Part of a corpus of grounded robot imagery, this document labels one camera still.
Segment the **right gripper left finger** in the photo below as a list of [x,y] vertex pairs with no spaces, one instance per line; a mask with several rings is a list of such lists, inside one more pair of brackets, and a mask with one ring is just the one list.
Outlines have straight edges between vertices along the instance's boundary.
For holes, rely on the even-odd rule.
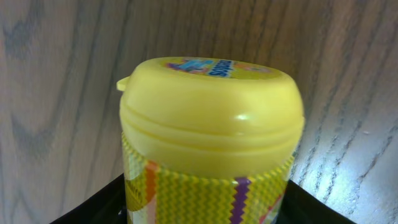
[[50,224],[127,224],[124,175]]

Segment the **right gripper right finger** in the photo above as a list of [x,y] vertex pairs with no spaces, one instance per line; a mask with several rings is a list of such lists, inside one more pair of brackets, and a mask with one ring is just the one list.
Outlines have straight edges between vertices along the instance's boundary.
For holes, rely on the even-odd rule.
[[355,224],[327,207],[293,181],[288,181],[278,224]]

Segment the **yellow Mentos gum bottle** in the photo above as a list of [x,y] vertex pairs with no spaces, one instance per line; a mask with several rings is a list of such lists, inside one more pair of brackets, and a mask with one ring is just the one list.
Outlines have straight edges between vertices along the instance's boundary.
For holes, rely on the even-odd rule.
[[127,220],[275,223],[305,124],[292,77],[163,57],[117,82]]

